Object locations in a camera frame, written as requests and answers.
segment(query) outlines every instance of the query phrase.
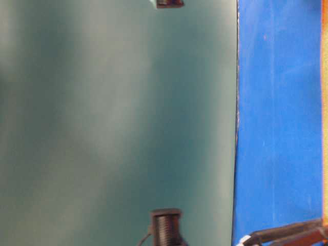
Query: blue surface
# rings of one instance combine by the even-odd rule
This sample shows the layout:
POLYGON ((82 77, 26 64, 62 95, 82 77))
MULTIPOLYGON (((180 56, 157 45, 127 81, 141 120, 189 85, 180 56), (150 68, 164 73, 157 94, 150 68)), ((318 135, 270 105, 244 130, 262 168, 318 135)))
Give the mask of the blue surface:
POLYGON ((321 1, 239 1, 233 244, 321 216, 321 1))

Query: teal surface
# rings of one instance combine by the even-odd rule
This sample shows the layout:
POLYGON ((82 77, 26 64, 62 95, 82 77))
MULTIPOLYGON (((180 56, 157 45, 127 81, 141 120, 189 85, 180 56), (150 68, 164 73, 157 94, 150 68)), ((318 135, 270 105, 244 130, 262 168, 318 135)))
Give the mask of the teal surface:
POLYGON ((166 207, 230 244, 233 1, 0 0, 0 33, 1 245, 136 245, 166 207))
POLYGON ((240 0, 234 242, 321 217, 321 1, 240 0))

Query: green panel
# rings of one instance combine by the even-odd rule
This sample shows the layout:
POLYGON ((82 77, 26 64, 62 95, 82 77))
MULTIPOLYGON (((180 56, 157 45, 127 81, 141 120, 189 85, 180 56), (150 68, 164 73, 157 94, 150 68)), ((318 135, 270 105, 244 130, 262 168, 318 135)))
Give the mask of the green panel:
POLYGON ((234 1, 0 0, 0 33, 1 245, 135 245, 165 207, 230 243, 234 1))

